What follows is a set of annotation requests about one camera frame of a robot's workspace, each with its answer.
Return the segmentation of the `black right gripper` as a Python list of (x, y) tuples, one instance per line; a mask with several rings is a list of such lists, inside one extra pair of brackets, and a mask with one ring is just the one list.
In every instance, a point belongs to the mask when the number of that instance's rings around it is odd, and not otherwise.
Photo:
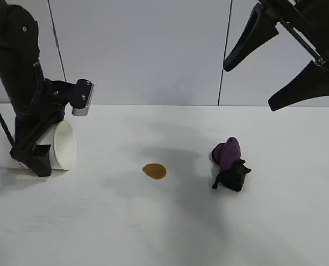
[(269, 100), (271, 111), (314, 98), (329, 96), (329, 1), (260, 1), (233, 50), (224, 60), (231, 71), (250, 53), (278, 35), (277, 23), (316, 61), (307, 66)]

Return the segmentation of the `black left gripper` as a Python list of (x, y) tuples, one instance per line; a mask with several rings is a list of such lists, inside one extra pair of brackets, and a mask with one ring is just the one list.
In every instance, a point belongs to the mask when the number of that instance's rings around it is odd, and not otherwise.
[(70, 90), (70, 83), (47, 79), (31, 109), (16, 115), (11, 156), (38, 177), (49, 177), (52, 167), (71, 166), (71, 125), (64, 120)]

